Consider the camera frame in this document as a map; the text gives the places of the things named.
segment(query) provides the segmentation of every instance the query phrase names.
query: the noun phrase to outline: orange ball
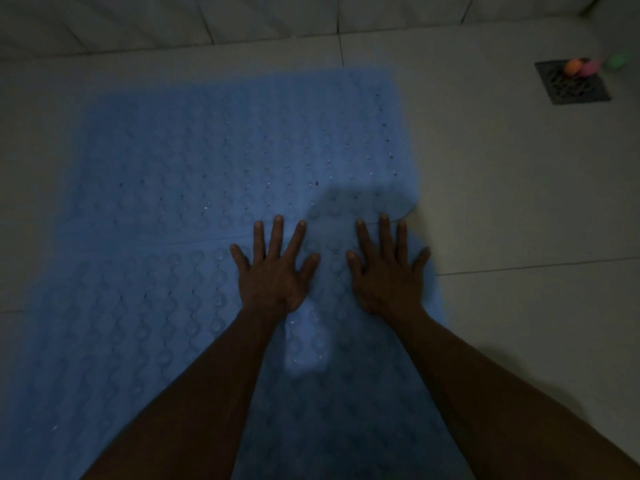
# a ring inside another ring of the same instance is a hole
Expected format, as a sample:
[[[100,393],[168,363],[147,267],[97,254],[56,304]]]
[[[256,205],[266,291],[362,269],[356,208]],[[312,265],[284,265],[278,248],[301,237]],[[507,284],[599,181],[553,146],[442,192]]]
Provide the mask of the orange ball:
[[[578,74],[578,72],[581,71],[583,65],[584,65],[584,62],[582,62],[580,59],[571,59],[564,66],[564,71],[563,71],[564,75],[573,77],[574,75]]]

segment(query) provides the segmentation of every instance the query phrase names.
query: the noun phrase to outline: metal drain cover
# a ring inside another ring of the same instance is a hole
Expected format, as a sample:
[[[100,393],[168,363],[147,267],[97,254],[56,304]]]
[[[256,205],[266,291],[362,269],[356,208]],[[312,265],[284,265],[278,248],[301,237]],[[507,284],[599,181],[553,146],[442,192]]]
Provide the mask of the metal drain cover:
[[[563,73],[568,60],[537,62],[536,68],[553,104],[580,104],[611,101],[611,96],[598,74],[589,77],[567,77]]]

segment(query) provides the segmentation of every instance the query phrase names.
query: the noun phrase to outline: right hand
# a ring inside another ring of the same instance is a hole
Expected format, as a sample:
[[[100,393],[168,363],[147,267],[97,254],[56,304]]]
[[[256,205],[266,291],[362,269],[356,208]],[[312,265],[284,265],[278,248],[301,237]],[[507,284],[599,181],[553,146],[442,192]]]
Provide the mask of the right hand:
[[[422,274],[431,251],[421,250],[409,266],[406,243],[406,222],[397,226],[397,243],[391,237],[391,224],[386,214],[380,215],[380,251],[369,237],[362,219],[356,222],[356,233],[365,257],[347,251],[347,263],[353,275],[353,293],[367,313],[379,315],[390,324],[413,315],[422,308]]]

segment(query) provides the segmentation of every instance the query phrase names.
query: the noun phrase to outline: hand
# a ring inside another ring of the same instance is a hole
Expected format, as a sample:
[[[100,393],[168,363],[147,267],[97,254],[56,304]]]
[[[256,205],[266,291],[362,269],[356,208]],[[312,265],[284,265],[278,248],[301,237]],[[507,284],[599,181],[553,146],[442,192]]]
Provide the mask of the hand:
[[[363,269],[360,256],[347,251],[347,262],[353,275],[353,293],[367,313],[382,316],[393,323],[422,308],[422,273],[431,252],[428,248],[409,266],[407,261],[406,222],[397,227],[397,245],[391,237],[391,225],[386,214],[380,216],[380,252],[376,249],[362,219],[356,222],[356,233],[365,257]]]
[[[256,221],[253,226],[253,263],[236,244],[230,247],[240,278],[240,298],[243,308],[267,312],[276,320],[297,310],[307,296],[309,283],[320,263],[320,254],[311,254],[296,271],[296,257],[302,247],[307,223],[300,221],[284,254],[280,256],[284,219],[277,215],[271,229],[269,252],[264,250],[264,226]]]

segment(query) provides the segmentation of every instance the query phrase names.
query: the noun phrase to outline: forearm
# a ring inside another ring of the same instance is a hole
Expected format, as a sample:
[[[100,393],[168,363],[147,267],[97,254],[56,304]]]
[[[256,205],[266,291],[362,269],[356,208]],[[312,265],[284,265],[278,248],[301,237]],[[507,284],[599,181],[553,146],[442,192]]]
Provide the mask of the forearm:
[[[242,310],[85,478],[229,478],[278,310]]]
[[[638,478],[638,466],[596,430],[424,310],[390,322],[478,478]]]

